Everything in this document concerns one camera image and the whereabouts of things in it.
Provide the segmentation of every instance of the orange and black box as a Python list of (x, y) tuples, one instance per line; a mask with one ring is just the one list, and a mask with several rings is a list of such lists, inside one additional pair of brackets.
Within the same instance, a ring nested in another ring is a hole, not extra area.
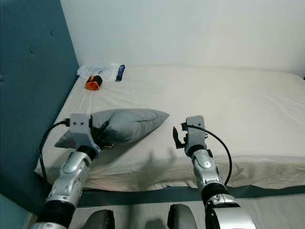
[(90, 76), (86, 82), (86, 88), (88, 90), (99, 90), (103, 80), (99, 75)]

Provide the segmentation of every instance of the gray pillow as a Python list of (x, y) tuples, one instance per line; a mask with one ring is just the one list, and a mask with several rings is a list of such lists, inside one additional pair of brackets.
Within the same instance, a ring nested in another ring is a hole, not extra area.
[[(113, 109), (92, 114), (91, 135), (101, 148), (125, 146), (135, 142), (159, 127), (169, 115), (151, 109)], [(55, 147), (75, 148), (69, 131), (62, 136)]]

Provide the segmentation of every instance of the black wire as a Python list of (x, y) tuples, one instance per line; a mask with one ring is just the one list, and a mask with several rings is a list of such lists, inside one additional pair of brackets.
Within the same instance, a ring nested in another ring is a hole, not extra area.
[(61, 124), (64, 124), (64, 125), (67, 125), (67, 119), (66, 120), (63, 120), (63, 121), (60, 121), (58, 123), (55, 123), (53, 126), (51, 126), (49, 129), (47, 129), (47, 131), (43, 134), (42, 136), (42, 139), (40, 141), (40, 144), (39, 144), (39, 162), (40, 162), (40, 167), (41, 167), (41, 170), (42, 170), (42, 176), (43, 176), (43, 180), (44, 180), (44, 183), (45, 183), (45, 189), (46, 189), (46, 193), (49, 194), (49, 183), (48, 183), (48, 178), (47, 178), (47, 173), (46, 173), (46, 168), (44, 166), (44, 162), (43, 162), (43, 157), (42, 157), (42, 148), (43, 148), (43, 145), (45, 144), (46, 140), (47, 140), (47, 137), (50, 133), (50, 131), (58, 126), (58, 125), (61, 125)]
[(225, 145), (225, 143), (217, 135), (213, 134), (211, 131), (208, 131), (208, 130), (206, 130), (204, 128), (201, 128), (201, 127), (198, 127), (198, 126), (195, 126), (195, 125), (187, 125), (187, 127), (194, 128), (194, 129), (197, 129), (197, 130), (202, 130), (202, 131), (208, 133), (209, 135), (211, 135), (214, 138), (216, 138), (223, 145), (223, 147), (225, 148), (225, 150), (227, 152), (227, 155), (228, 155), (228, 158), (229, 158), (229, 173), (228, 173), (227, 179), (224, 182), (224, 185), (226, 186), (228, 184), (229, 179), (230, 179), (231, 174), (232, 174), (232, 158), (231, 158), (231, 154), (229, 152), (228, 147)]

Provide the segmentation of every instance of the mattress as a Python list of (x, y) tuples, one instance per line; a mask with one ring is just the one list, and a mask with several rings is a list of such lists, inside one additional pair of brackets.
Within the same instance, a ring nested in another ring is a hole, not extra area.
[[(163, 187), (196, 187), (193, 166), (176, 149), (173, 126), (186, 117), (203, 115), (206, 129), (230, 149), (232, 187), (255, 185), (284, 188), (305, 185), (305, 81), (293, 74), (228, 68), (127, 66), (121, 82), (103, 82), (98, 91), (84, 88), (79, 78), (58, 118), (75, 112), (113, 108), (151, 108), (170, 114), (136, 144), (103, 151), (92, 164), (87, 188), (147, 191)], [(54, 129), (44, 145), (49, 182), (72, 149), (55, 148), (67, 131)], [(229, 163), (225, 150), (206, 139), (225, 180)], [(35, 171), (41, 175), (39, 163)]]

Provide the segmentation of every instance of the blue headboard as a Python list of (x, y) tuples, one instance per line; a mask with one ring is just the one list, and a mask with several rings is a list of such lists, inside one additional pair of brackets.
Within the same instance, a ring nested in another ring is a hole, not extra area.
[(0, 192), (37, 214), (44, 202), (33, 172), (38, 145), (78, 64), (60, 0), (0, 2)]

